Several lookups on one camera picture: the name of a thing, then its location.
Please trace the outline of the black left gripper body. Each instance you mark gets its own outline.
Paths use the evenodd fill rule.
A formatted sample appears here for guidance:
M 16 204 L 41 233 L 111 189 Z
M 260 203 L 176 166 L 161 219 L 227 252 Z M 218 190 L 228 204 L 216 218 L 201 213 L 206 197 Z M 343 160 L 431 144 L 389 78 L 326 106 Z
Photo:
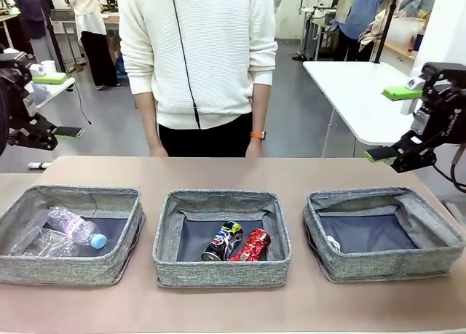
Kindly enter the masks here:
M 31 63 L 25 53 L 1 54 L 1 151 L 7 146 L 55 149 L 57 127 L 38 113 L 32 93 Z

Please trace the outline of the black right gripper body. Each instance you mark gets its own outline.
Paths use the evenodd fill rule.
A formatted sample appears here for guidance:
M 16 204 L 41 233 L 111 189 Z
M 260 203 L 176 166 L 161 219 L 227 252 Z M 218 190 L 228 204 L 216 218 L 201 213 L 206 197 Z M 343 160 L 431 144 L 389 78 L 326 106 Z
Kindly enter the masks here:
M 422 104 L 411 129 L 392 147 L 398 156 L 396 172 L 410 172 L 436 163 L 435 149 L 465 143 L 465 66 L 459 63 L 425 63 Z

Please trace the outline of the person's left hand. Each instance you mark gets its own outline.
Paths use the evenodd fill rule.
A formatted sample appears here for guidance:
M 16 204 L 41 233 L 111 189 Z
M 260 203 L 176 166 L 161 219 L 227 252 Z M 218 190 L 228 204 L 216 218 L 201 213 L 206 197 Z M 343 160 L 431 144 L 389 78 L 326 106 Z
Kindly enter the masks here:
M 262 141 L 258 138 L 251 138 L 246 150 L 246 158 L 261 158 L 264 156 Z

